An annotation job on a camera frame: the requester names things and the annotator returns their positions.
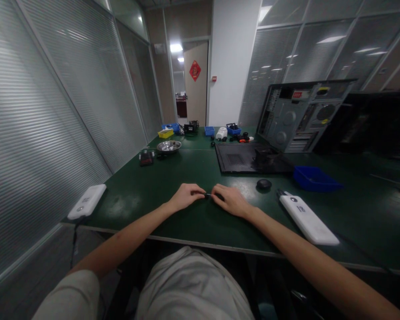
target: blue storage tray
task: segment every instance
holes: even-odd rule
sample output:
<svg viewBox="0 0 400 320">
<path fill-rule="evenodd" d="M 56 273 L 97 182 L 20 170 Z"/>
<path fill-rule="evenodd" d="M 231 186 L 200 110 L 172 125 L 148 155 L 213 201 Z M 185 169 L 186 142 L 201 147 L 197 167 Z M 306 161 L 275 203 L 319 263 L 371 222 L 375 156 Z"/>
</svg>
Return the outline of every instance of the blue storage tray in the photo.
<svg viewBox="0 0 400 320">
<path fill-rule="evenodd" d="M 215 135 L 215 128 L 214 127 L 204 127 L 204 134 L 206 136 L 214 136 Z"/>
<path fill-rule="evenodd" d="M 307 191 L 332 192 L 344 187 L 318 167 L 295 166 L 293 177 Z"/>
<path fill-rule="evenodd" d="M 233 129 L 230 129 L 228 126 L 227 126 L 227 131 L 228 131 L 228 133 L 230 134 L 230 135 L 236 135 L 236 134 L 240 134 L 241 133 L 241 128 L 238 128 L 237 130 L 233 130 Z"/>
<path fill-rule="evenodd" d="M 163 124 L 161 126 L 162 129 L 173 129 L 174 133 L 179 132 L 179 124 Z"/>
</svg>

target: hand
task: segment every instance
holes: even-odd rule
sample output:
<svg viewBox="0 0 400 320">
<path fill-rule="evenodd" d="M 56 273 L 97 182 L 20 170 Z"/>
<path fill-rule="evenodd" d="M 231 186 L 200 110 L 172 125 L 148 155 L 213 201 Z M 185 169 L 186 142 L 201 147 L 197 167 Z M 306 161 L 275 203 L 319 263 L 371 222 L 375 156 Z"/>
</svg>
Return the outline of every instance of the hand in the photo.
<svg viewBox="0 0 400 320">
<path fill-rule="evenodd" d="M 224 201 L 222 201 L 217 194 L 220 194 Z M 211 197 L 213 201 L 225 211 L 228 211 L 232 215 L 239 216 L 241 218 L 247 218 L 247 216 L 255 208 L 241 194 L 237 188 L 225 187 L 221 184 L 217 184 L 212 189 Z"/>
<path fill-rule="evenodd" d="M 173 213 L 185 209 L 198 199 L 204 199 L 204 191 L 197 184 L 181 184 L 178 191 L 168 201 L 167 205 Z"/>
</svg>

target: stainless steel bowl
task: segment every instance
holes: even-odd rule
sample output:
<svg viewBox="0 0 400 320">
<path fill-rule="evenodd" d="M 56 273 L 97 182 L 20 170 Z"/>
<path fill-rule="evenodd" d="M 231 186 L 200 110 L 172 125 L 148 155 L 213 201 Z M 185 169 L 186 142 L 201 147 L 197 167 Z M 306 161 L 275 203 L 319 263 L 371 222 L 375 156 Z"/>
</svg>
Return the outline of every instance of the stainless steel bowl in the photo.
<svg viewBox="0 0 400 320">
<path fill-rule="evenodd" d="M 175 140 L 163 141 L 157 145 L 157 150 L 162 153 L 174 153 L 181 147 L 181 143 Z"/>
</svg>

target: white wall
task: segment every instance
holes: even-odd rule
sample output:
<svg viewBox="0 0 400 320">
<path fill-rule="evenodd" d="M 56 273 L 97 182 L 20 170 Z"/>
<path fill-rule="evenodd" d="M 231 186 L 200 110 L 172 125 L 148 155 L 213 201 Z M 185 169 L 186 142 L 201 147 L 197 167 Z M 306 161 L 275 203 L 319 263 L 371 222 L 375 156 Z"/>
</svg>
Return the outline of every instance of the white wall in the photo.
<svg viewBox="0 0 400 320">
<path fill-rule="evenodd" d="M 261 0 L 214 0 L 209 125 L 239 120 Z"/>
<path fill-rule="evenodd" d="M 185 91 L 185 80 L 183 71 L 173 72 L 173 87 L 175 88 L 175 93 L 181 93 Z"/>
</svg>

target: door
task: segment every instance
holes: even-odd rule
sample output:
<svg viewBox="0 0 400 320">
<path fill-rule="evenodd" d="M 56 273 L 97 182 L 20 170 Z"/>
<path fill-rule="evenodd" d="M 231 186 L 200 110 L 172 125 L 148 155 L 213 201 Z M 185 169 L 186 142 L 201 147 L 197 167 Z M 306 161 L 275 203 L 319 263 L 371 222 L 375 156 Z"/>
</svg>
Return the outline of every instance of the door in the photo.
<svg viewBox="0 0 400 320">
<path fill-rule="evenodd" d="M 184 72 L 187 120 L 198 120 L 199 125 L 204 127 L 208 89 L 208 42 L 184 52 Z"/>
</svg>

